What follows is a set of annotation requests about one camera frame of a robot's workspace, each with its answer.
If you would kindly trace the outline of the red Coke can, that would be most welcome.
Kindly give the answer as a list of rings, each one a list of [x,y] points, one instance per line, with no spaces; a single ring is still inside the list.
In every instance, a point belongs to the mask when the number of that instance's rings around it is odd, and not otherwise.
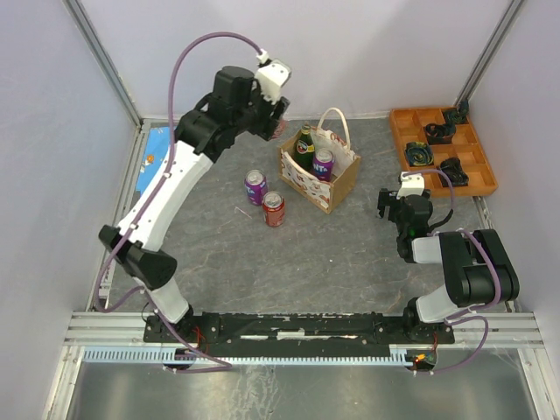
[[[265,223],[272,228],[284,223],[285,202],[279,192],[267,192],[262,198]]]
[[[282,120],[278,123],[278,125],[276,126],[276,129],[275,129],[275,131],[274,131],[274,133],[273,133],[273,135],[272,135],[271,138],[272,138],[272,139],[277,139],[277,138],[279,138],[279,137],[284,133],[284,131],[285,131],[286,127],[287,127],[287,124],[288,124],[287,121],[284,120],[284,119],[282,119]]]

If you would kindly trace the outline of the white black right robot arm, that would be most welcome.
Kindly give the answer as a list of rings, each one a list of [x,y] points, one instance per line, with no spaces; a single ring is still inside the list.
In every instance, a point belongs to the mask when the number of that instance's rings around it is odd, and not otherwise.
[[[396,249],[406,263],[439,264],[444,284],[432,293],[413,298],[403,310],[402,334],[421,342],[433,329],[449,328],[468,313],[513,301],[520,284],[498,233],[493,229],[462,228],[439,232],[454,208],[439,222],[431,222],[431,192],[423,171],[403,171],[396,191],[379,191],[377,210],[396,226]]]

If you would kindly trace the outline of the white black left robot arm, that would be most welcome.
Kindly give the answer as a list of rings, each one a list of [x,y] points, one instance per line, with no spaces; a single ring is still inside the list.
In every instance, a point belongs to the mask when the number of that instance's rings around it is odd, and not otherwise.
[[[189,192],[240,134],[273,137],[290,104],[281,95],[290,77],[290,68],[278,59],[255,72],[224,66],[213,90],[180,118],[164,162],[140,200],[117,226],[99,232],[109,254],[165,317],[164,332],[173,340],[192,335],[193,310],[174,278],[176,259],[161,249],[165,234]]]

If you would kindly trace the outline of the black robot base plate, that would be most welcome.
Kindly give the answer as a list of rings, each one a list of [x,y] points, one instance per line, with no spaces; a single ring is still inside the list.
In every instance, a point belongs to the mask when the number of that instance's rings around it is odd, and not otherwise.
[[[451,345],[449,328],[416,339],[403,333],[403,316],[351,314],[257,315],[204,312],[176,332],[156,315],[145,321],[143,342],[182,344],[230,364],[408,365],[413,347]]]

